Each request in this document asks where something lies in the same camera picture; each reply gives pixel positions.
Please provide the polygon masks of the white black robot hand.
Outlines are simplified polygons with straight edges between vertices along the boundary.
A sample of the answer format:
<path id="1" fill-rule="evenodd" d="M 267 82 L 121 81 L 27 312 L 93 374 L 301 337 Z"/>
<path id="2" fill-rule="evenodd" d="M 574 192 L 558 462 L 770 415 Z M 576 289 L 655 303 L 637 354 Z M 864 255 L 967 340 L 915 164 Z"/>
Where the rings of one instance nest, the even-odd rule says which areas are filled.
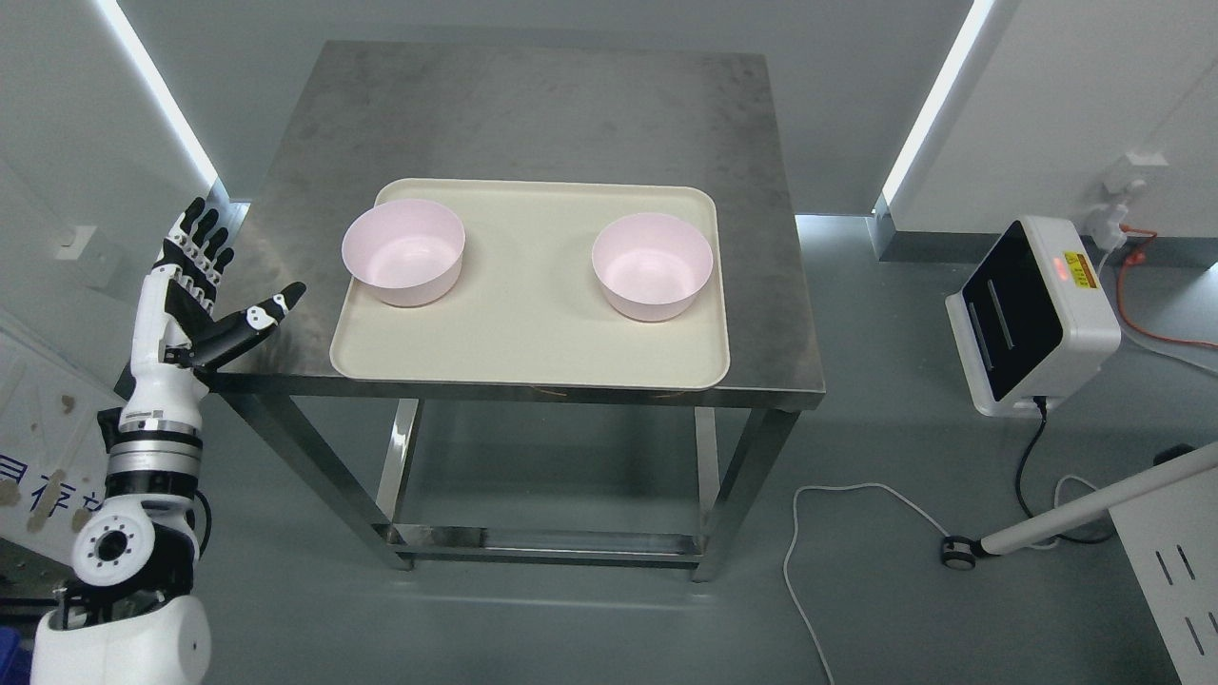
<path id="1" fill-rule="evenodd" d="M 121 425 L 168 424 L 200 431 L 205 377 L 268 339 L 304 297 L 295 282 L 247 307 L 214 318 L 219 286 L 231 264 L 217 208 L 195 197 L 164 236 L 141 282 L 129 373 L 134 386 Z"/>

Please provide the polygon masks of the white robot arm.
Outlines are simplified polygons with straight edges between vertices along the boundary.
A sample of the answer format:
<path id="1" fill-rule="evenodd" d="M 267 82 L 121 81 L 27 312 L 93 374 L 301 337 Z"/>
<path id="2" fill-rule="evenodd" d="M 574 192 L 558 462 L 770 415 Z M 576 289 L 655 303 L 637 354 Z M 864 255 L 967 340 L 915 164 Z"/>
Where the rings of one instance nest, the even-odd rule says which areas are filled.
<path id="1" fill-rule="evenodd" d="M 108 451 L 104 503 L 77 533 L 73 578 L 37 626 L 30 683 L 200 684 L 209 620 L 194 595 L 202 440 L 174 421 L 97 423 Z"/>

